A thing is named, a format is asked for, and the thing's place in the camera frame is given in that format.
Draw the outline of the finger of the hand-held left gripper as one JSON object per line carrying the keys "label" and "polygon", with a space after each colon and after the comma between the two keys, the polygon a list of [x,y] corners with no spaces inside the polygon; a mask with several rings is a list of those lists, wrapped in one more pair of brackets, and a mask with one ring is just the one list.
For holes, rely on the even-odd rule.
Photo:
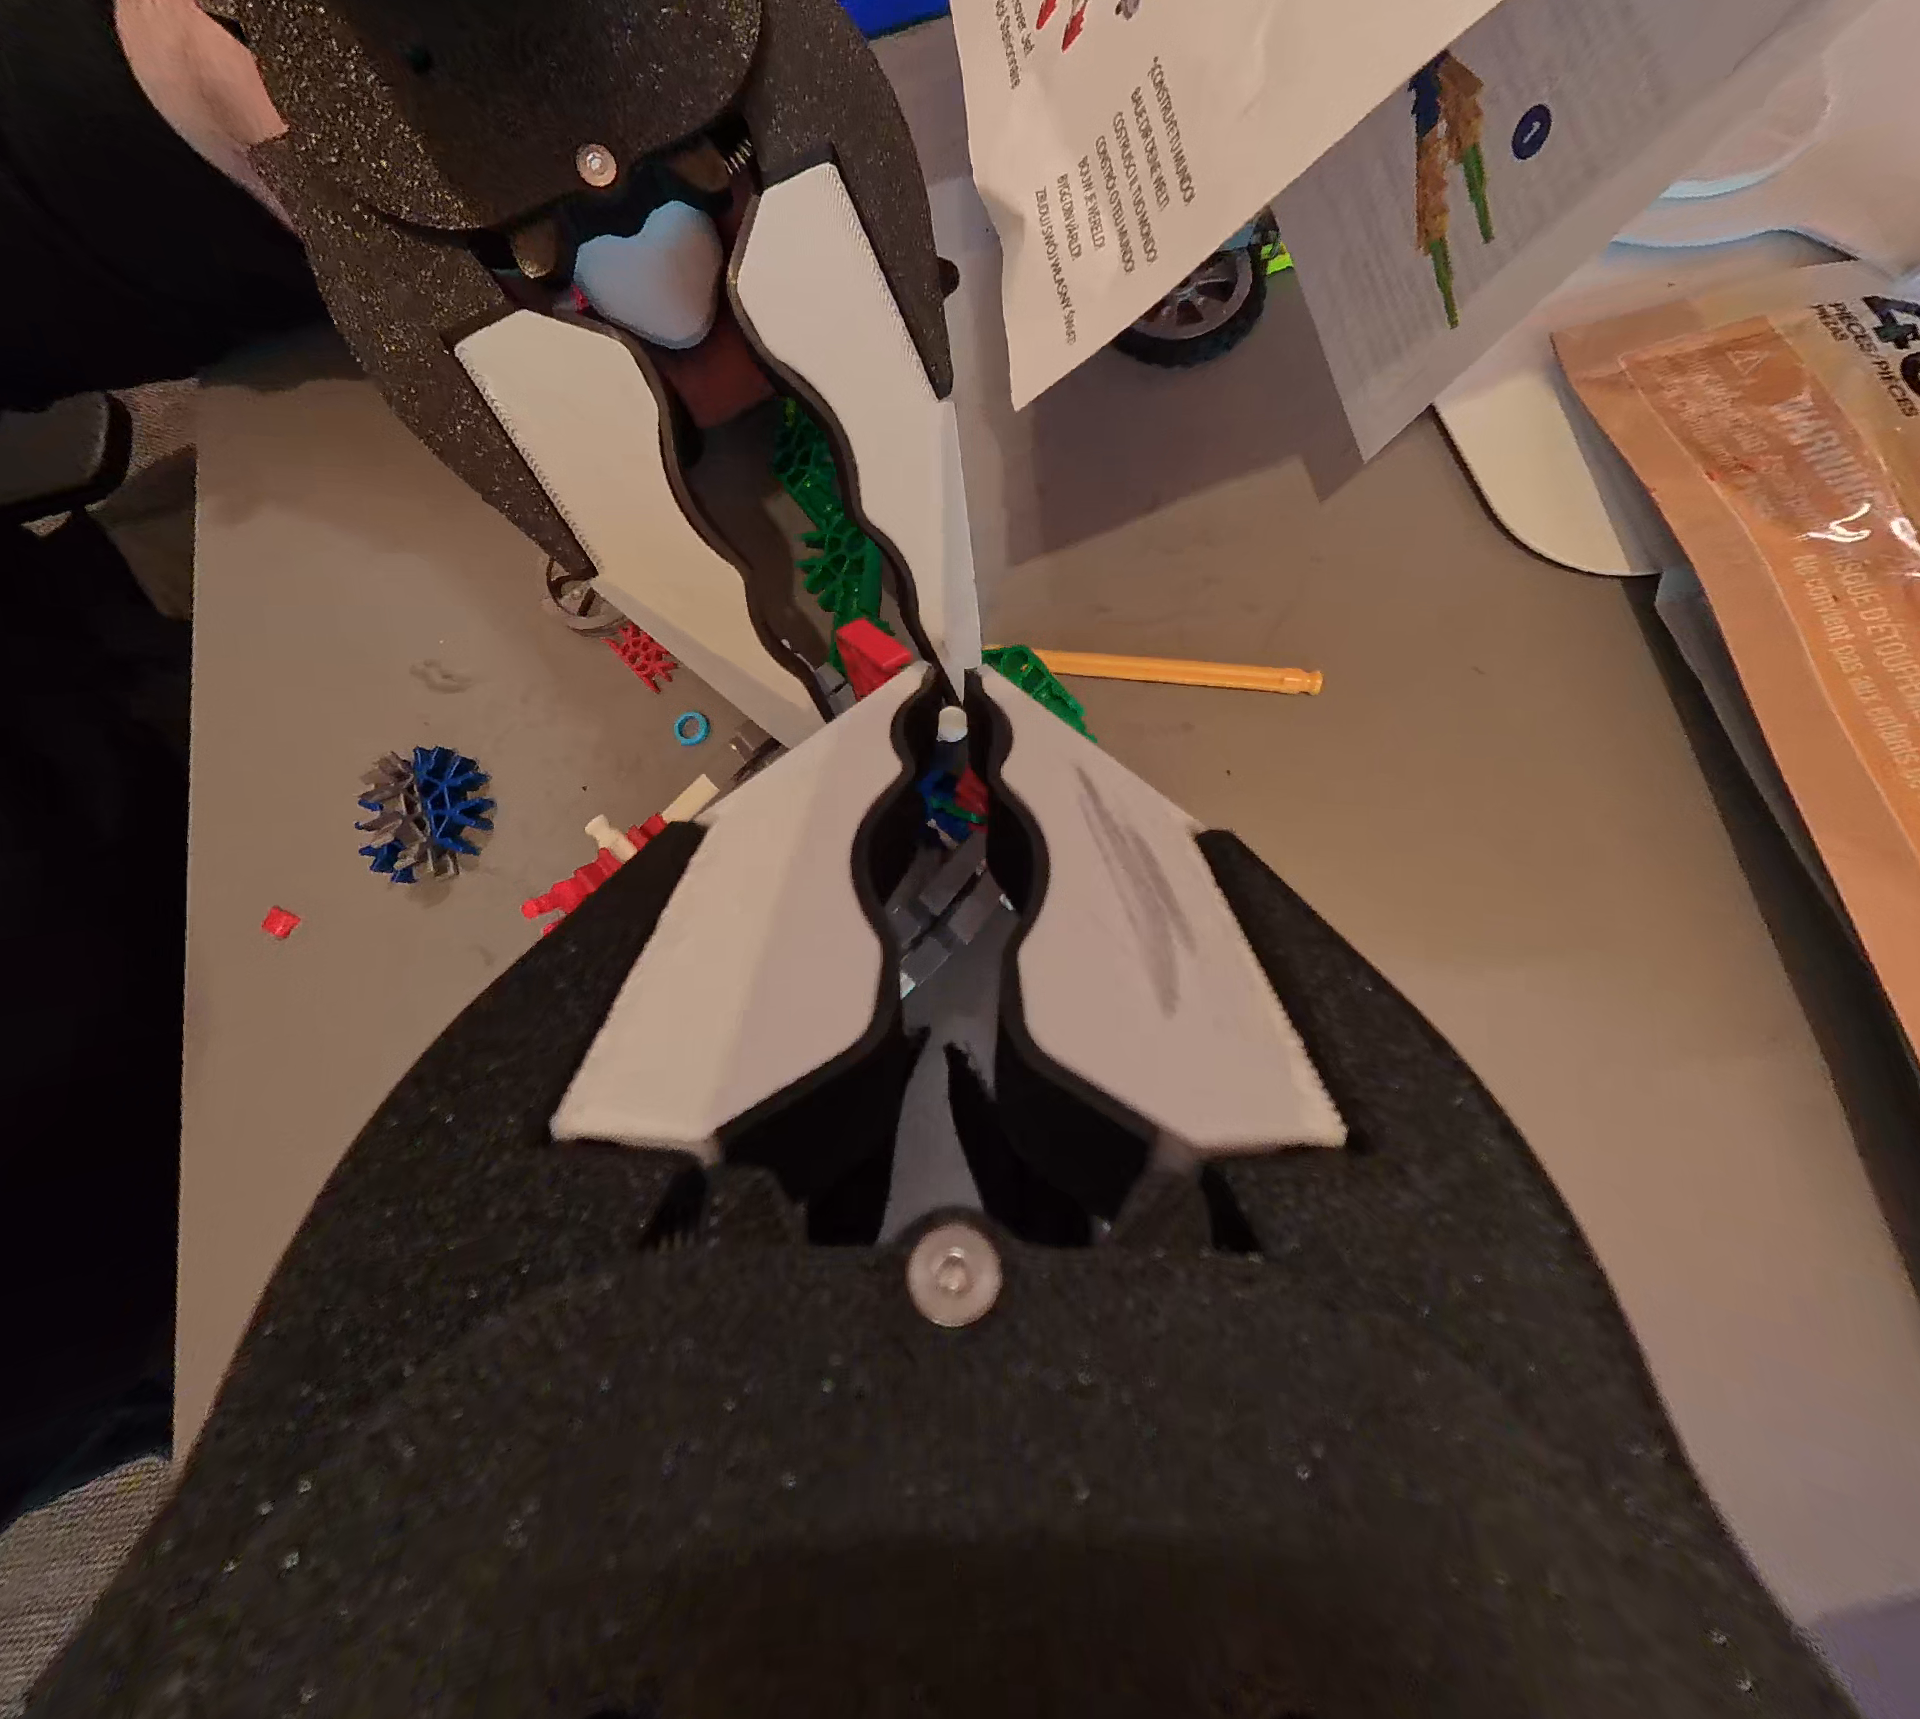
{"label": "finger of the hand-held left gripper", "polygon": [[882,556],[900,626],[962,696],[983,618],[956,408],[833,163],[746,203],[728,295],[756,358],[829,440],[838,502]]}
{"label": "finger of the hand-held left gripper", "polygon": [[636,346],[513,311],[452,354],[586,552],[594,588],[782,746],[821,730],[817,684],[771,650],[742,568],[685,504]]}

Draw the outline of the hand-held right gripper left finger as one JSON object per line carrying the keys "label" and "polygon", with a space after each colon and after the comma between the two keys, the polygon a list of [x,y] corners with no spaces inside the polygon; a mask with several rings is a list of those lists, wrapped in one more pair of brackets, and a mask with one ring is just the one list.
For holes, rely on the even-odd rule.
{"label": "hand-held right gripper left finger", "polygon": [[900,1002],[857,842],[909,784],[906,668],[692,824],[696,844],[561,1098],[556,1142],[719,1160]]}

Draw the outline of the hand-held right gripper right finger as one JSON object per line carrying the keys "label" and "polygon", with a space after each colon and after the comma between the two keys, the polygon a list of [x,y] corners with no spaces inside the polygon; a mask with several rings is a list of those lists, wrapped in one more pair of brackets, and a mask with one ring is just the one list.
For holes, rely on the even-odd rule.
{"label": "hand-held right gripper right finger", "polygon": [[988,668],[968,682],[988,864],[1016,928],[1000,1020],[1044,1082],[1199,1158],[1348,1130],[1204,850],[1159,788]]}

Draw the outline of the blue red toy model core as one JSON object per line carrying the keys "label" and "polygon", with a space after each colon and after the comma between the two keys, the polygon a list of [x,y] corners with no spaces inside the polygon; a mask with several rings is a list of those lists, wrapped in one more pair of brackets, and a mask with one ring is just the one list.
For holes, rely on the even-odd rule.
{"label": "blue red toy model core", "polygon": [[875,1026],[1009,916],[988,860],[990,796],[975,736],[939,746],[942,704],[909,644],[870,620],[836,632],[855,708],[826,730],[821,786],[841,852],[829,938],[875,980]]}

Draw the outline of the person's left forearm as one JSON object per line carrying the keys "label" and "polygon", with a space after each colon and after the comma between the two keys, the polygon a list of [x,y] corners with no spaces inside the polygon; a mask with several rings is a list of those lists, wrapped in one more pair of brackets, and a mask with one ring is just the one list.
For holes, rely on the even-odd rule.
{"label": "person's left forearm", "polygon": [[303,243],[137,87],[115,0],[2,0],[2,408],[188,382],[326,323]]}

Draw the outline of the person's left hand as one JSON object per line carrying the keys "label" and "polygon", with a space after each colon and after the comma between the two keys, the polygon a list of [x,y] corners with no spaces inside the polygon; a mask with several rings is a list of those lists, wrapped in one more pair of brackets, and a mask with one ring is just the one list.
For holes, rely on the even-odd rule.
{"label": "person's left hand", "polygon": [[252,167],[255,149],[285,135],[252,53],[201,0],[113,0],[113,25],[158,119],[206,167],[291,229],[291,217]]}

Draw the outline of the grey wheel with black tyre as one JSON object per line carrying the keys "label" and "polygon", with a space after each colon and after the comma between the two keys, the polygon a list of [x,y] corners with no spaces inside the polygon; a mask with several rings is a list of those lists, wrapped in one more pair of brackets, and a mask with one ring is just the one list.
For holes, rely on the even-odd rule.
{"label": "grey wheel with black tyre", "polygon": [[1244,344],[1269,305],[1271,247],[1240,237],[1219,249],[1127,327],[1115,350],[1141,366],[1188,372]]}

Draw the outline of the long yellow rod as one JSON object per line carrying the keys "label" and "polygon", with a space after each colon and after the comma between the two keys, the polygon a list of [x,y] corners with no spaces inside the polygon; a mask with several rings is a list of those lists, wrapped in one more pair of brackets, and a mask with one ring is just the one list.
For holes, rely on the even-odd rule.
{"label": "long yellow rod", "polygon": [[1314,698],[1325,692],[1323,672],[1242,666],[1151,656],[1088,654],[1036,648],[1034,656],[1058,678],[1156,684],[1185,690],[1244,692],[1281,698]]}

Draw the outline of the blue grey snowflake connector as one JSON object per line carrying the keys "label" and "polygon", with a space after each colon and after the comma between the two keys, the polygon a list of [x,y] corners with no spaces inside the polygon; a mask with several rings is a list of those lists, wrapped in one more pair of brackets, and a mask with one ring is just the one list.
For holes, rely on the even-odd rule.
{"label": "blue grey snowflake connector", "polygon": [[377,760],[355,806],[359,856],[395,886],[461,876],[495,830],[490,774],[449,746],[414,746]]}

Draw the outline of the toy instruction booklet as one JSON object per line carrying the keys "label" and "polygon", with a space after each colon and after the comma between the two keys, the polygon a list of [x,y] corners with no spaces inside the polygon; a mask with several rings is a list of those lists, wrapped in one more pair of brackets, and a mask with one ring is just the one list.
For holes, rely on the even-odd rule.
{"label": "toy instruction booklet", "polygon": [[1271,209],[1364,454],[1830,0],[950,0],[1015,406]]}

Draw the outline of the white book stand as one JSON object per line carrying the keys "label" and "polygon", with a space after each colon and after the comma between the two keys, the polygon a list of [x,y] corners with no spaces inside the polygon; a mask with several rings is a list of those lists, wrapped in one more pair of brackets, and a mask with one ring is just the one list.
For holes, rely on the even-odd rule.
{"label": "white book stand", "polygon": [[1735,195],[1664,197],[1463,374],[1437,420],[1523,548],[1597,578],[1654,574],[1669,532],[1568,386],[1555,333],[1847,263],[1916,273],[1916,191],[1871,199],[1813,155]]}

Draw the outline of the person's dark clothing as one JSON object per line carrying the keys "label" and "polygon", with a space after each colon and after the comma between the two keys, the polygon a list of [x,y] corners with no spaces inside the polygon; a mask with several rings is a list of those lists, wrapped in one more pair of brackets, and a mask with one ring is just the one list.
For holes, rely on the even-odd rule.
{"label": "person's dark clothing", "polygon": [[188,692],[106,532],[4,530],[4,1514],[171,1420]]}

